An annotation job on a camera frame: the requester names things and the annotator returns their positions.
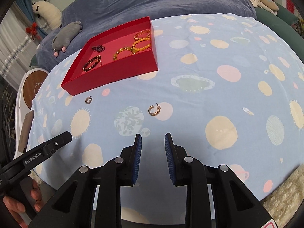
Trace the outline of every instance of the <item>silver screw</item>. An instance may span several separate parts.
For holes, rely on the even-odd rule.
[[[185,162],[187,162],[187,163],[192,163],[192,162],[193,162],[193,158],[192,158],[192,157],[189,157],[189,156],[185,157],[184,160],[185,160]]]
[[[120,163],[122,163],[124,161],[124,159],[122,158],[122,157],[117,157],[116,159],[114,159],[114,162],[116,163],[116,164],[120,164]]]
[[[81,166],[81,167],[79,168],[80,173],[86,173],[88,170],[89,170],[89,168],[86,167],[86,166]]]
[[[228,166],[226,166],[224,164],[222,164],[219,168],[220,168],[221,171],[224,171],[224,172],[229,170]]]

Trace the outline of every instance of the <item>blue curtain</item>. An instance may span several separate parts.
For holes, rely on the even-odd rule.
[[[31,0],[16,0],[17,5],[21,9],[21,11],[25,14],[25,16],[29,19],[31,23],[35,22],[34,19],[34,12],[32,8],[32,1]],[[42,38],[45,38],[47,33],[42,30],[40,27],[37,27],[37,32]]]

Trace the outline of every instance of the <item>open red tray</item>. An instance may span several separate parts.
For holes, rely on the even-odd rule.
[[[132,47],[134,35],[147,29],[151,31],[151,41],[139,42],[136,48],[151,43],[150,48],[139,51],[134,55],[130,55],[131,52],[125,50],[119,53],[117,60],[113,60],[116,51],[125,46]],[[100,53],[93,51],[92,47],[98,45],[103,45],[105,50]],[[101,63],[90,71],[84,72],[83,66],[97,55],[101,56]],[[150,18],[144,17],[119,25],[91,38],[74,60],[62,81],[61,87],[70,95],[75,96],[108,83],[157,70],[153,27]]]

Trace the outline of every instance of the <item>white sheep plush toy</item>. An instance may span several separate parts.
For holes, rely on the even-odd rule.
[[[47,2],[47,0],[34,2],[32,5],[33,11],[38,17],[42,16],[51,30],[55,30],[61,25],[61,12],[53,4]]]

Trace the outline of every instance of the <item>gray plush toy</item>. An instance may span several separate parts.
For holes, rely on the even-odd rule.
[[[73,38],[75,38],[80,32],[82,32],[82,26],[80,25],[80,21],[72,22],[62,28],[52,42],[54,56],[57,57],[58,52],[61,50],[62,52],[65,52]]]

